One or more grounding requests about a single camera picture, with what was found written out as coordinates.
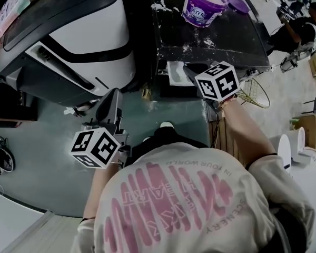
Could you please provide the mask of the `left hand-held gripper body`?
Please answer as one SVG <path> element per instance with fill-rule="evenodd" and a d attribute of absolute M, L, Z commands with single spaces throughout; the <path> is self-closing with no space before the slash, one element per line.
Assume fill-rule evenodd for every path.
<path fill-rule="evenodd" d="M 83 130 L 75 133 L 69 155 L 87 168 L 106 169 L 118 164 L 118 152 L 127 153 L 129 134 L 115 123 L 84 123 Z"/>

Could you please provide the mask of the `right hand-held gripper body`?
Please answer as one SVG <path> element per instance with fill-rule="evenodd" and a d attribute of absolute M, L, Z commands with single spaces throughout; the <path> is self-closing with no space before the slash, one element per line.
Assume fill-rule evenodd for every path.
<path fill-rule="evenodd" d="M 225 61 L 211 65 L 195 81 L 204 100 L 223 102 L 240 90 L 234 66 Z"/>

